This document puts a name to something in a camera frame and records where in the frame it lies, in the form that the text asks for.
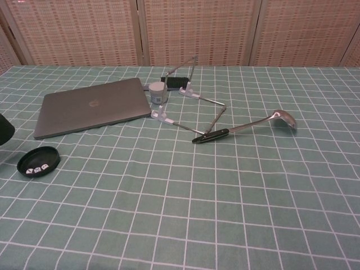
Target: metal ladle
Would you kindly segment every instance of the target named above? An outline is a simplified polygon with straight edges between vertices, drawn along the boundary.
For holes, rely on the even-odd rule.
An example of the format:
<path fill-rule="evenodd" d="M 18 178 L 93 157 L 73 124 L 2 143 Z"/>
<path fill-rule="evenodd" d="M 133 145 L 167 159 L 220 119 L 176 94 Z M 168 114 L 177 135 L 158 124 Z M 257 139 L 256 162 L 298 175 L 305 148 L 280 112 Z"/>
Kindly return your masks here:
<path fill-rule="evenodd" d="M 209 141 L 215 140 L 217 138 L 227 136 L 227 135 L 229 135 L 229 133 L 240 131 L 245 128 L 250 128 L 254 125 L 257 125 L 257 124 L 260 124 L 260 123 L 263 123 L 266 121 L 270 121 L 273 119 L 282 119 L 283 121 L 286 122 L 286 124 L 288 124 L 288 126 L 290 128 L 296 130 L 296 120 L 288 112 L 283 111 L 283 110 L 275 110 L 272 115 L 270 115 L 264 119 L 249 123 L 249 124 L 239 125 L 238 127 L 234 127 L 234 128 L 230 128 L 230 129 L 224 128 L 224 129 L 216 130 L 216 131 L 213 131 L 210 133 L 205 133 L 202 136 L 193 139 L 192 143 L 209 142 Z"/>

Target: white container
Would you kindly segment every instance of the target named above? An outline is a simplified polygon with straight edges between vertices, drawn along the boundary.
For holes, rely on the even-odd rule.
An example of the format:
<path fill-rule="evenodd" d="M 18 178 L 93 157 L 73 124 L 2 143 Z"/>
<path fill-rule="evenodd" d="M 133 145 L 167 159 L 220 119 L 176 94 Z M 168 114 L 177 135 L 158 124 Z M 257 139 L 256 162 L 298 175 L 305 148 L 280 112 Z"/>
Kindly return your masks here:
<path fill-rule="evenodd" d="M 164 82 L 151 83 L 148 86 L 148 90 L 151 96 L 151 102 L 154 104 L 161 104 L 161 98 L 163 96 Z M 168 91 L 164 94 L 164 103 L 168 100 Z"/>

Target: laptop logo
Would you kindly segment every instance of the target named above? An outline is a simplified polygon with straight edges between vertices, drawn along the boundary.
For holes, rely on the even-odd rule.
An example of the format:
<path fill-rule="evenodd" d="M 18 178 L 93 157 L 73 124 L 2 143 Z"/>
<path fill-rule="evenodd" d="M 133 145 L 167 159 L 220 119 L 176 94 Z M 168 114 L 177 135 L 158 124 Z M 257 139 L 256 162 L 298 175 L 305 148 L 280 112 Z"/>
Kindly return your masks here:
<path fill-rule="evenodd" d="M 99 104 L 100 104 L 99 100 L 92 100 L 89 102 L 90 107 L 97 107 L 97 106 L 99 106 Z"/>

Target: tablecloth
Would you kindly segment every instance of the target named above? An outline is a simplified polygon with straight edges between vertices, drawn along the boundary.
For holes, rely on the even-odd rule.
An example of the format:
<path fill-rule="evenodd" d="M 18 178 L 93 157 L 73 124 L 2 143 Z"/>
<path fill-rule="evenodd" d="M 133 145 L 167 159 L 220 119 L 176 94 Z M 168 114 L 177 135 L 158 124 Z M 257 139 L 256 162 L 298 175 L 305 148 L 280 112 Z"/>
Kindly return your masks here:
<path fill-rule="evenodd" d="M 283 109 L 297 132 L 272 121 L 194 145 L 196 134 L 148 117 L 33 138 L 44 95 L 149 84 L 167 70 L 14 66 L 0 76 L 0 113 L 16 128 L 0 146 L 0 269 L 360 269 L 359 68 L 196 67 L 194 92 L 227 105 L 213 130 Z M 177 91 L 165 107 L 200 131 L 219 109 Z M 25 178 L 16 164 L 39 146 L 61 161 Z"/>

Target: gray laptop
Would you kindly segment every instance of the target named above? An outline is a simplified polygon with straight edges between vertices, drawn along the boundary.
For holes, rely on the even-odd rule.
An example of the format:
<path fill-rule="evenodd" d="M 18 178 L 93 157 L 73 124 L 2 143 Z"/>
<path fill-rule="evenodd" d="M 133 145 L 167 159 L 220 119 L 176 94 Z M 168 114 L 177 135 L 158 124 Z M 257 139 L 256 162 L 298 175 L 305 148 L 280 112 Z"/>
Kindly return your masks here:
<path fill-rule="evenodd" d="M 64 135 L 150 114 L 138 78 L 51 93 L 44 96 L 34 138 Z"/>

